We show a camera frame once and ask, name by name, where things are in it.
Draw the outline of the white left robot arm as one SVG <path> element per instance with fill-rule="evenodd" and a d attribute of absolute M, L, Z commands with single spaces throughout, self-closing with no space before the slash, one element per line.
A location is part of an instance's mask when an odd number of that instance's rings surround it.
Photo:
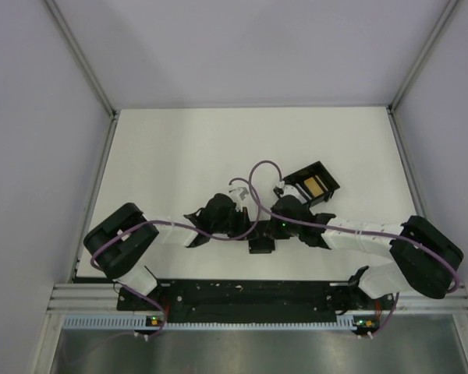
<path fill-rule="evenodd" d="M 260 214 L 250 221 L 244 192 L 217 193 L 206 206 L 180 219 L 147 220 L 135 203 L 125 203 L 93 228 L 83 239 L 90 264 L 111 280 L 134 290 L 134 299 L 145 309 L 161 300 L 158 280 L 142 261 L 151 245 L 196 248 L 210 240 L 246 240 L 255 231 Z"/>

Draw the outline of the black leather card holder wallet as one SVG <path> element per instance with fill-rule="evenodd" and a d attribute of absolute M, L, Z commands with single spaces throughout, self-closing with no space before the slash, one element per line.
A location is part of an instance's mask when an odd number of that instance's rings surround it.
<path fill-rule="evenodd" d="M 275 251 L 270 221 L 259 221 L 248 235 L 249 254 L 271 254 Z"/>

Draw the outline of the black plastic card tray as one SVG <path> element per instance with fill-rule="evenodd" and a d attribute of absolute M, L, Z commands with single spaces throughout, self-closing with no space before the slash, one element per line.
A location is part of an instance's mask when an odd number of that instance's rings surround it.
<path fill-rule="evenodd" d="M 296 188 L 303 205 L 309 208 L 326 203 L 340 189 L 340 184 L 320 161 L 286 175 L 283 181 Z"/>

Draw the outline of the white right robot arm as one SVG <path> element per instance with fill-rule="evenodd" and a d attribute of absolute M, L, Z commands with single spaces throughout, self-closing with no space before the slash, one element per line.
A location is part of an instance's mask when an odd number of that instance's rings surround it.
<path fill-rule="evenodd" d="M 460 285 L 462 251 L 423 217 L 401 224 L 355 222 L 331 213 L 313 214 L 295 196 L 283 196 L 267 212 L 277 229 L 310 247 L 385 259 L 360 267 L 349 279 L 349 300 L 357 308 L 410 289 L 443 299 Z"/>

